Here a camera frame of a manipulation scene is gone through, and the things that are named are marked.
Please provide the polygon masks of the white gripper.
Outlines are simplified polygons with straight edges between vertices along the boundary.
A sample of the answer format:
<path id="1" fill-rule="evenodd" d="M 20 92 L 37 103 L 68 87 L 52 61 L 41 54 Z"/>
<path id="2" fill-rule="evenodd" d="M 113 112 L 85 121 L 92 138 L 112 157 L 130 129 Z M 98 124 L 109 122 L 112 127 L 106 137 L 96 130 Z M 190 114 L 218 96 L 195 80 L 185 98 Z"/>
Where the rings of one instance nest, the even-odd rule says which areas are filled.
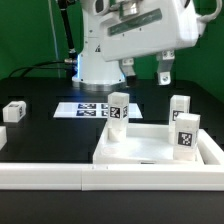
<path id="1" fill-rule="evenodd" d="M 191 0 L 94 0 L 99 42 L 105 61 L 120 60 L 126 77 L 135 76 L 134 59 L 156 55 L 159 85 L 171 83 L 173 50 L 193 47 L 199 38 Z"/>

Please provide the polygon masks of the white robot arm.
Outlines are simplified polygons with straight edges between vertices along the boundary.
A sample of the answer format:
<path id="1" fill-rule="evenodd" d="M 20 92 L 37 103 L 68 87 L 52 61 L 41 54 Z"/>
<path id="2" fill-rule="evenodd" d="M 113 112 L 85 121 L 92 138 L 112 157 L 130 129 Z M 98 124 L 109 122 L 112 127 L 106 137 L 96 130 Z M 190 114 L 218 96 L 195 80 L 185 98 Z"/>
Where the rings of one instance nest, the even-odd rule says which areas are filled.
<path id="1" fill-rule="evenodd" d="M 193 0 L 80 0 L 84 46 L 75 82 L 109 91 L 135 74 L 136 58 L 154 55 L 158 83 L 168 85 L 175 52 L 195 46 L 220 14 L 223 1 L 215 1 L 214 12 L 200 15 Z"/>

